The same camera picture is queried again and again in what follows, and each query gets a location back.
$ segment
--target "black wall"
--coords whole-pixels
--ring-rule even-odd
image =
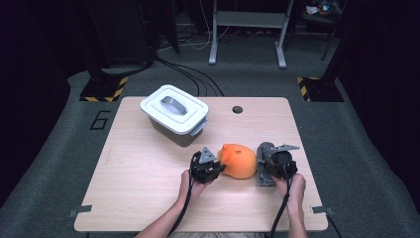
[[[1,1],[0,32],[3,204],[55,125],[69,85],[26,2]]]
[[[420,22],[415,1],[370,1],[340,75],[367,134],[420,211]]]

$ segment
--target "black equipment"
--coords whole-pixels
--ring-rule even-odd
[[[204,147],[202,152],[196,152],[191,159],[190,172],[194,180],[206,183],[216,179],[226,168],[215,161],[214,155]]]
[[[170,229],[169,236],[178,227],[179,223],[185,214],[186,208],[188,207],[189,198],[191,197],[192,186],[196,181],[200,183],[206,183],[219,177],[219,174],[226,168],[221,166],[220,162],[216,161],[216,157],[204,147],[203,151],[194,153],[189,164],[189,187],[186,195],[185,203],[182,207],[182,211],[178,216],[175,224]]]
[[[265,162],[268,173],[279,179],[289,179],[297,172],[296,162],[288,151],[279,151],[271,154]]]

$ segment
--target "container lid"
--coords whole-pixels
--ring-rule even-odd
[[[208,106],[172,85],[164,85],[140,103],[140,107],[160,125],[184,135],[192,131],[208,113]]]

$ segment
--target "table leg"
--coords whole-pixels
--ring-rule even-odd
[[[293,6],[294,0],[289,0],[289,3],[287,4],[287,11],[284,16],[283,24],[281,27],[281,33],[280,37],[278,39],[278,42],[275,42],[275,51],[277,52],[277,59],[278,59],[278,66],[281,69],[286,68],[286,60],[284,59],[284,52],[283,52],[283,43],[284,43],[284,36],[286,35],[287,31],[287,25],[290,18],[291,8]]]
[[[209,64],[216,64],[217,55],[217,0],[213,4],[213,41],[211,44]]]

